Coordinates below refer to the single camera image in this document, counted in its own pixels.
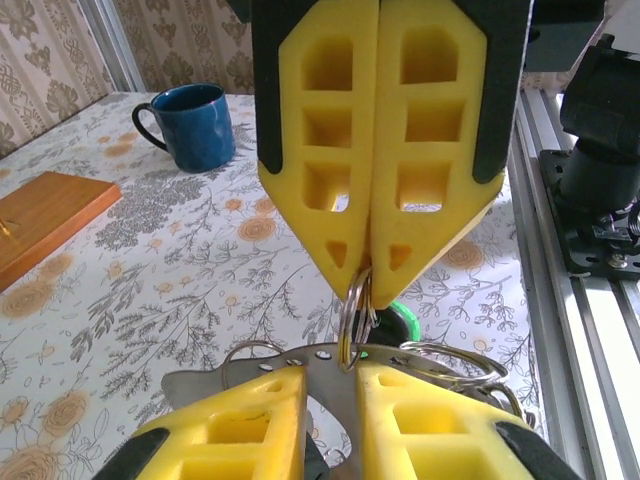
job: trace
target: floral tablecloth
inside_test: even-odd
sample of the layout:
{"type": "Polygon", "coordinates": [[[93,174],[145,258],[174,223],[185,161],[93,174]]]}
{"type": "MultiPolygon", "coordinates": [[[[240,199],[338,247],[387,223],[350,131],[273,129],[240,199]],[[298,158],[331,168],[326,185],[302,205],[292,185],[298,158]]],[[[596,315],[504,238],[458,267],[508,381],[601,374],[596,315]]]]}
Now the floral tablecloth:
{"type": "MultiPolygon", "coordinates": [[[[150,98],[112,94],[0,161],[0,197],[44,171],[123,193],[0,295],[0,480],[90,478],[168,411],[166,372],[212,369],[249,339],[336,339],[340,303],[256,176],[253,97],[229,98],[236,158],[201,175],[180,172],[133,128],[131,110],[150,98]]],[[[508,184],[401,300],[424,338],[505,364],[540,413],[508,184]]],[[[322,410],[312,405],[320,449],[348,448],[322,410]]]]}

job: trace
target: wooden board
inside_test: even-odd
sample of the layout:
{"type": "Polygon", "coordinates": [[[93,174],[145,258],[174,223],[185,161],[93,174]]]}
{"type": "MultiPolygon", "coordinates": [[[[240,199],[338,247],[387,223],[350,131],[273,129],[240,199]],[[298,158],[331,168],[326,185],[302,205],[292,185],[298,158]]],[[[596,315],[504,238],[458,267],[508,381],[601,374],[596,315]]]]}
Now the wooden board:
{"type": "Polygon", "coordinates": [[[0,199],[0,292],[113,205],[113,183],[45,172],[0,199]]]}

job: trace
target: blue mug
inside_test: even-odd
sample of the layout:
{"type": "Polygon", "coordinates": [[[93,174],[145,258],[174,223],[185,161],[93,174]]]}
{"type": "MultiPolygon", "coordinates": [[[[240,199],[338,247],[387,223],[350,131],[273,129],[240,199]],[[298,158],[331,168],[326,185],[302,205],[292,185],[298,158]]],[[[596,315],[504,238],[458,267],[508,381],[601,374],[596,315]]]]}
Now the blue mug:
{"type": "Polygon", "coordinates": [[[228,163],[235,154],[229,106],[219,85],[194,83],[171,88],[151,103],[136,106],[131,116],[140,134],[169,152],[185,172],[212,170],[228,163]],[[166,143],[142,125],[142,110],[153,113],[166,143]]]}

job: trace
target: bolt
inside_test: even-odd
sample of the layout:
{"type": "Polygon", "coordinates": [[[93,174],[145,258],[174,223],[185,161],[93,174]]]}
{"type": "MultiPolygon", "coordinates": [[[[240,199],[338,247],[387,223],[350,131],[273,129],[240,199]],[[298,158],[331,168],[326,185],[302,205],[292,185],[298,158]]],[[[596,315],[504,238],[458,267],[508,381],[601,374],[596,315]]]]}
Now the bolt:
{"type": "Polygon", "coordinates": [[[626,268],[627,256],[622,253],[612,253],[607,259],[607,263],[613,268],[626,268]]]}

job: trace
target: metal ring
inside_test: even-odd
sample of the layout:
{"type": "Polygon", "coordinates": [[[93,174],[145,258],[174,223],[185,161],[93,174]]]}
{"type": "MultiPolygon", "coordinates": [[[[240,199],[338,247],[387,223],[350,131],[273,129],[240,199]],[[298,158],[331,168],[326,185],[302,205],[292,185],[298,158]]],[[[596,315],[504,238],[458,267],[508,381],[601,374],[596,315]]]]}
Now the metal ring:
{"type": "Polygon", "coordinates": [[[516,417],[520,417],[522,420],[524,420],[531,428],[535,427],[535,417],[531,417],[526,414],[526,412],[522,408],[522,405],[520,404],[520,400],[518,400],[516,394],[513,393],[513,390],[511,390],[509,387],[501,383],[497,383],[495,385],[484,387],[482,390],[484,390],[488,395],[491,395],[492,392],[496,391],[502,393],[505,397],[507,397],[509,406],[511,407],[513,414],[516,417]]]}
{"type": "Polygon", "coordinates": [[[338,456],[340,458],[342,458],[342,462],[346,462],[347,461],[347,456],[344,454],[344,452],[342,450],[340,450],[339,448],[335,448],[335,447],[330,448],[329,450],[327,450],[324,453],[324,455],[322,456],[322,459],[326,462],[327,459],[331,456],[332,453],[337,453],[338,456]]]}
{"type": "Polygon", "coordinates": [[[252,348],[252,347],[264,347],[264,348],[269,348],[271,350],[274,350],[279,354],[284,353],[284,350],[281,349],[279,346],[264,340],[248,340],[232,348],[231,351],[227,354],[227,356],[224,357],[224,360],[220,365],[220,377],[222,380],[223,391],[229,389],[229,384],[227,383],[227,365],[229,365],[229,363],[231,362],[231,359],[236,353],[238,353],[241,350],[244,350],[245,348],[252,348]]]}
{"type": "Polygon", "coordinates": [[[360,310],[359,315],[355,339],[356,343],[364,343],[366,338],[363,339],[363,337],[369,335],[370,329],[367,328],[366,323],[371,309],[370,290],[371,267],[357,272],[353,276],[349,289],[347,290],[347,298],[342,305],[340,331],[338,335],[338,363],[343,373],[349,373],[353,370],[353,367],[360,358],[359,352],[356,352],[356,354],[351,357],[351,332],[353,331],[353,321],[355,320],[361,299],[364,301],[363,308],[360,310]]]}
{"type": "Polygon", "coordinates": [[[478,375],[476,377],[463,377],[459,375],[447,375],[444,373],[424,372],[420,370],[420,373],[427,377],[454,384],[482,388],[504,382],[509,376],[509,371],[500,363],[467,350],[461,350],[430,342],[404,342],[400,345],[400,349],[414,354],[425,355],[436,353],[448,355],[475,365],[485,373],[484,375],[478,375]]]}

